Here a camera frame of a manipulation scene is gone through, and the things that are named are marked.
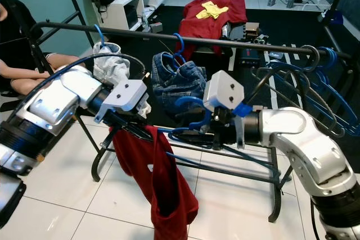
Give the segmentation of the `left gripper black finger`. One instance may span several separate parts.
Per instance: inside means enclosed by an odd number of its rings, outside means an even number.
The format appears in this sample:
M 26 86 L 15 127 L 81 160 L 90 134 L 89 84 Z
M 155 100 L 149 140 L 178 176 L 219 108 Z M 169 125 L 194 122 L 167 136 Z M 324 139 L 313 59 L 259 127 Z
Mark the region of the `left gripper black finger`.
M 142 140 L 153 140 L 151 132 L 146 129 L 146 125 L 121 125 L 121 129 L 134 135 L 138 139 Z

